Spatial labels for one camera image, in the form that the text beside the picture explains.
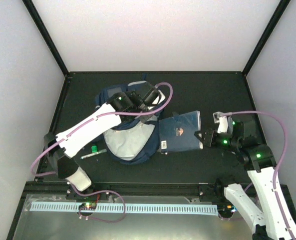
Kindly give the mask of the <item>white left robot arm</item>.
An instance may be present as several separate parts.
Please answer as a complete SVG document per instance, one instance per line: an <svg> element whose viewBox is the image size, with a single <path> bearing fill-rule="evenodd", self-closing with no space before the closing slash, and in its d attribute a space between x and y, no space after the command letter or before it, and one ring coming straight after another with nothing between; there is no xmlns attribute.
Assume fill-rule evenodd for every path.
<svg viewBox="0 0 296 240"><path fill-rule="evenodd" d="M68 130L45 135L55 174L80 192L89 188L91 178L74 157L96 140L103 140L108 154L124 165L148 161L159 148L159 116L169 100L146 81L104 88L95 97L94 113Z"/></svg>

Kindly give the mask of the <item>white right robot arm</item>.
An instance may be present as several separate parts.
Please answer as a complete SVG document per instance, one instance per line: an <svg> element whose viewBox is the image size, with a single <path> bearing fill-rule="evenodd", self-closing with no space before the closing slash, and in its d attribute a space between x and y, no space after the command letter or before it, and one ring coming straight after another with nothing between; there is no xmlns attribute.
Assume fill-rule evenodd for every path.
<svg viewBox="0 0 296 240"><path fill-rule="evenodd" d="M296 240L296 223L282 192L277 163L269 146L258 138L251 115L214 114L217 129L196 131L195 137L208 148L231 152L243 164L260 202L256 205L239 183L217 180L217 197L228 200L252 231L254 240Z"/></svg>

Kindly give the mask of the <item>dark blue notebook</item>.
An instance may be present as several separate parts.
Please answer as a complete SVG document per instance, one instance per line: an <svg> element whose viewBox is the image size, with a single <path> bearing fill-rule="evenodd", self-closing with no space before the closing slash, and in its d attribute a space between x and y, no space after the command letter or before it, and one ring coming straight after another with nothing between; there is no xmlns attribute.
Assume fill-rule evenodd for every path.
<svg viewBox="0 0 296 240"><path fill-rule="evenodd" d="M201 150L194 136L201 130L201 117L198 110L177 114L159 121L160 152L186 152Z"/></svg>

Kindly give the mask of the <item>navy blue student backpack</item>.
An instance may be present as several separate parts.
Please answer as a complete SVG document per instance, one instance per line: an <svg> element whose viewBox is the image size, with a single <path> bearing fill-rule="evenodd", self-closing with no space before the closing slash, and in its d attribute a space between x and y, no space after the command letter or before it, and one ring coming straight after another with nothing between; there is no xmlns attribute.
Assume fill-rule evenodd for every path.
<svg viewBox="0 0 296 240"><path fill-rule="evenodd" d="M95 109L115 93L139 90L146 82L146 74L141 81L105 87L95 97ZM135 165L147 161L159 149L158 118L163 110L152 116L136 116L131 122L109 129L91 141L104 141L110 156L125 165Z"/></svg>

